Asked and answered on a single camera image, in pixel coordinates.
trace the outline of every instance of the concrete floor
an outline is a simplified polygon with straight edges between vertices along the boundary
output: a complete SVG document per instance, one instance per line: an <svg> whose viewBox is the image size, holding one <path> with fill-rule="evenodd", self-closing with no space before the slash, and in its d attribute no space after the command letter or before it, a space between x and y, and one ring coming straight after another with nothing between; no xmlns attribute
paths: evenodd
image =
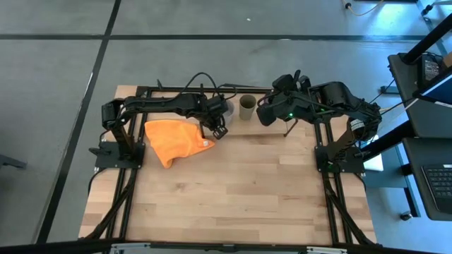
<svg viewBox="0 0 452 254"><path fill-rule="evenodd" d="M0 34L103 34L113 3L113 0L2 1ZM373 5L353 1L358 13ZM429 17L436 24L450 12L450 7L442 6ZM123 0L113 29L113 34L118 35L425 35L428 32L416 4L384 4L366 16L355 17L343 10L340 0L284 3ZM451 50L449 42L445 40L444 45ZM217 83L269 87L279 75L299 68L313 84L343 81L355 96L369 100L378 95L380 86L392 80L386 57L406 52L415 43L110 41L49 241L77 238L95 161L88 148L97 145L102 131L100 105L113 97L117 85L155 85L159 78L163 85L182 86L194 73L205 71ZM0 170L1 246L32 241L99 46L97 40L0 40L0 154L28 162L25 171L10 167ZM430 50L438 52L436 47ZM389 107L399 101L396 96L381 96L377 102L381 107ZM386 114L383 125L399 113L395 110ZM403 117L406 115L391 121L381 133L397 126ZM367 194L379 243L443 253L452 249L446 240L452 236L449 224L430 221L424 211L421 218L409 222L396 219L398 213L408 209L403 192L369 189Z"/></svg>

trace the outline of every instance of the orange cloth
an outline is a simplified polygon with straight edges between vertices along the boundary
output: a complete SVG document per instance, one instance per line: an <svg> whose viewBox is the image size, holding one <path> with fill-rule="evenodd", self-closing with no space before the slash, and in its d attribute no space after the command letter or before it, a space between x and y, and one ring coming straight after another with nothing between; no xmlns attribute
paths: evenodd
<svg viewBox="0 0 452 254"><path fill-rule="evenodd" d="M171 167L174 158L188 157L215 145L202 137L196 124L185 121L149 121L144 128L150 145L166 169Z"/></svg>

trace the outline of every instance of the wooden table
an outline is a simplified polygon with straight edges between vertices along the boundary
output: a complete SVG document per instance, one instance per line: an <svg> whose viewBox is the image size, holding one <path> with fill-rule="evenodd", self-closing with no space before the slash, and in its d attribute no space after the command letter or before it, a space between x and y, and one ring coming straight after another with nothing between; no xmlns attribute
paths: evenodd
<svg viewBox="0 0 452 254"><path fill-rule="evenodd" d="M116 97L135 95L136 88L119 86ZM153 97L175 94L154 92ZM234 98L235 104L240 96ZM148 120L180 118L176 114L148 115ZM342 135L346 120L342 117L331 121L335 138ZM136 133L140 121L138 115ZM330 245L325 194L314 159L314 127L300 121L284 138L286 129L282 121L264 127L257 115L248 122L233 119L230 133L216 140L215 147L176 159L170 169L163 168L145 138L145 159L138 170L126 238ZM108 169L93 181L80 237L89 234L110 208L117 175L118 169ZM362 182L352 174L341 176L348 212L375 241ZM335 212L339 238L344 242L340 215ZM119 235L121 213L114 236Z"/></svg>

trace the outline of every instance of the keyboard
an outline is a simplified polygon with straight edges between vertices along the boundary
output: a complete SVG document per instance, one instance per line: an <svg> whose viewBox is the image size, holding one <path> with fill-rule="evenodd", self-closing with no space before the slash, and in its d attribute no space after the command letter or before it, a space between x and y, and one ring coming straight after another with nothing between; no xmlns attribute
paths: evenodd
<svg viewBox="0 0 452 254"><path fill-rule="evenodd" d="M437 210L452 214L452 166L425 166L422 170Z"/></svg>

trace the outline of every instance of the monitor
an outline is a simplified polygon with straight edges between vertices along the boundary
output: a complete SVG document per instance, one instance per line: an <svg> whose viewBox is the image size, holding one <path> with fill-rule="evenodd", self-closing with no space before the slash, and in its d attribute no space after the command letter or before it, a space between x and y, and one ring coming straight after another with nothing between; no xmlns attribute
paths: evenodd
<svg viewBox="0 0 452 254"><path fill-rule="evenodd" d="M413 97L452 108L452 66L438 74L424 88L414 92Z"/></svg>

